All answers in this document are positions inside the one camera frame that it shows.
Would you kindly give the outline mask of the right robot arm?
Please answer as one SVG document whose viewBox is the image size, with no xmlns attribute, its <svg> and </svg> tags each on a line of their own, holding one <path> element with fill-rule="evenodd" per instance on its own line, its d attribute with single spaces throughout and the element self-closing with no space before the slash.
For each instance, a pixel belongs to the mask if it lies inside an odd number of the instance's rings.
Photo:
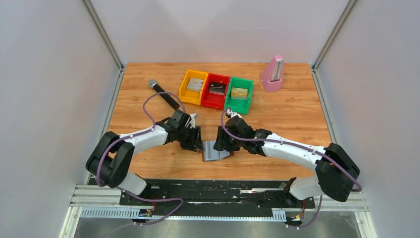
<svg viewBox="0 0 420 238">
<path fill-rule="evenodd" d="M 212 151 L 235 152 L 280 158 L 314 171 L 315 175 L 289 179 L 283 189 L 284 203 L 295 207 L 303 200 L 327 195 L 339 202 L 347 201 L 351 192 L 360 192 L 357 178 L 360 169 L 346 151 L 336 143 L 327 147 L 292 141 L 266 129 L 253 129 L 240 116 L 232 116 L 218 127 Z"/>
</svg>

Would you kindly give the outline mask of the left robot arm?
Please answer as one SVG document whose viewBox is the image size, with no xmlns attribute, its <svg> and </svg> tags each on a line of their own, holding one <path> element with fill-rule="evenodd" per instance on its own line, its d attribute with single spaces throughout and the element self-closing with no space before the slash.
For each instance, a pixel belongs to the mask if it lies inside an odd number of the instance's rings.
<svg viewBox="0 0 420 238">
<path fill-rule="evenodd" d="M 149 148 L 174 141 L 179 142 L 183 150 L 203 151 L 197 118 L 197 114 L 175 110 L 171 117 L 144 130 L 129 134 L 108 131 L 100 138 L 85 167 L 96 175 L 101 185 L 128 191 L 138 204 L 148 204 L 152 198 L 150 184 L 129 171 L 132 158 Z"/>
</svg>

